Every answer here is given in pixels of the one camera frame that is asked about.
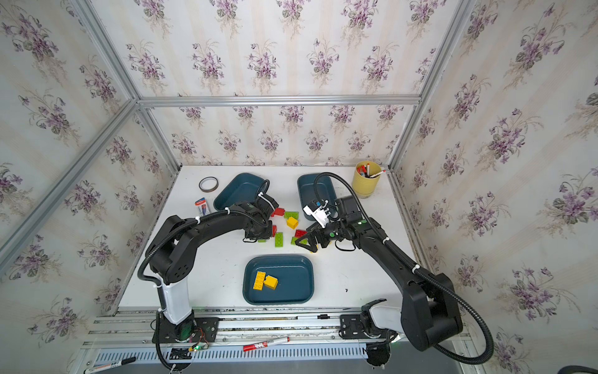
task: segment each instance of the red block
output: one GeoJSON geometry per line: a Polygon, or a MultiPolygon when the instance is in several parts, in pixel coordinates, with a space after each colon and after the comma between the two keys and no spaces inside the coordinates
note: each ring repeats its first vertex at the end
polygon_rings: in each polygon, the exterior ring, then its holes
{"type": "Polygon", "coordinates": [[[274,217],[275,215],[285,215],[285,210],[282,208],[276,208],[274,209],[274,212],[272,212],[271,217],[274,217]]]}

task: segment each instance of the blue tray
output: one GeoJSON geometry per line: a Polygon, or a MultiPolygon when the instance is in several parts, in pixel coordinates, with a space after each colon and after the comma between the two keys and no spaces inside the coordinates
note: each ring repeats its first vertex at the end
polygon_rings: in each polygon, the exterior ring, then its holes
{"type": "Polygon", "coordinates": [[[243,297],[253,305],[301,304],[313,295],[313,266],[303,256],[273,255],[252,259],[245,267],[243,297]],[[275,290],[266,286],[254,290],[257,272],[265,272],[278,279],[275,290]]]}
{"type": "MultiPolygon", "coordinates": [[[[316,198],[316,193],[313,191],[313,181],[316,179],[319,173],[315,174],[304,174],[297,180],[297,187],[299,188],[299,199],[301,200],[301,209],[309,204],[313,199],[316,198]]],[[[324,176],[318,180],[318,193],[320,198],[328,200],[328,203],[334,204],[336,200],[336,193],[332,186],[330,177],[324,176]]],[[[303,212],[303,215],[309,221],[315,221],[311,215],[303,212]]]]}
{"type": "Polygon", "coordinates": [[[214,199],[214,209],[221,211],[241,201],[254,202],[255,192],[264,180],[257,175],[241,173],[214,199]]]}

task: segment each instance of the gray floor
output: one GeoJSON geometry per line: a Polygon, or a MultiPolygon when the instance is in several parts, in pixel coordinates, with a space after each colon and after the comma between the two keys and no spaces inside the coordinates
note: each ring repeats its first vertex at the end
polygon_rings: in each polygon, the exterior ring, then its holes
{"type": "MultiPolygon", "coordinates": [[[[443,344],[452,349],[452,344],[443,344]]],[[[419,352],[409,342],[397,342],[391,346],[390,360],[383,373],[442,373],[462,374],[456,361],[447,358],[436,349],[419,352]]],[[[192,364],[183,373],[202,374],[363,374],[372,373],[372,367],[365,360],[331,361],[280,361],[277,363],[204,363],[192,364]]],[[[130,364],[106,371],[106,374],[166,374],[160,364],[130,364]]]]}

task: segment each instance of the robotic arm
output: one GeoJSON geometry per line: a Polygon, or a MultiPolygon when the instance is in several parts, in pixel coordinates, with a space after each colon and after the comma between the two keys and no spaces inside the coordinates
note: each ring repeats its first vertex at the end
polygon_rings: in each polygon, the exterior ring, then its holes
{"type": "MultiPolygon", "coordinates": [[[[329,202],[321,200],[316,190],[316,200],[304,210],[314,216],[317,222],[296,240],[297,245],[317,252],[318,245],[325,248],[331,240],[352,241],[357,248],[376,260],[403,296],[400,309],[384,305],[384,299],[362,307],[364,332],[370,336],[380,336],[383,332],[403,331],[420,351],[434,346],[463,363],[481,364],[488,361],[494,349],[490,331],[476,311],[454,293],[451,280],[444,274],[434,275],[422,268],[397,247],[379,223],[365,213],[355,192],[341,177],[322,173],[314,180],[314,186],[318,178],[324,175],[341,181],[352,195],[337,199],[334,205],[330,203],[338,212],[336,218],[330,218],[327,209],[329,202]],[[307,239],[309,244],[301,244],[303,239],[307,239]],[[474,317],[486,338],[486,351],[478,357],[462,357],[438,345],[463,330],[457,303],[474,317]]],[[[239,229],[245,230],[244,241],[270,238],[272,222],[268,218],[277,207],[274,199],[260,192],[254,203],[238,203],[201,220],[199,217],[182,220],[176,215],[166,220],[145,253],[138,277],[156,284],[161,305],[157,318],[169,330],[169,335],[177,341],[186,342],[193,332],[194,315],[189,304],[186,277],[193,268],[197,248],[210,239],[239,229]],[[144,275],[148,264],[158,278],[144,275]]]]}

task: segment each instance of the yellow toy brick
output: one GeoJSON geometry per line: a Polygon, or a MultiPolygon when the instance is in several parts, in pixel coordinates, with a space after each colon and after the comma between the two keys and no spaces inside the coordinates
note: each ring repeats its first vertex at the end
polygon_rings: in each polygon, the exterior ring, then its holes
{"type": "Polygon", "coordinates": [[[276,286],[278,285],[278,279],[269,275],[266,277],[266,280],[264,281],[264,285],[268,288],[272,288],[273,290],[275,290],[276,286]]]}
{"type": "Polygon", "coordinates": [[[286,225],[295,230],[297,226],[299,226],[299,221],[297,221],[294,217],[289,217],[289,219],[286,220],[286,225]]]}
{"type": "Polygon", "coordinates": [[[257,273],[257,275],[255,276],[254,290],[261,291],[264,288],[264,278],[266,278],[266,273],[257,273]]]}

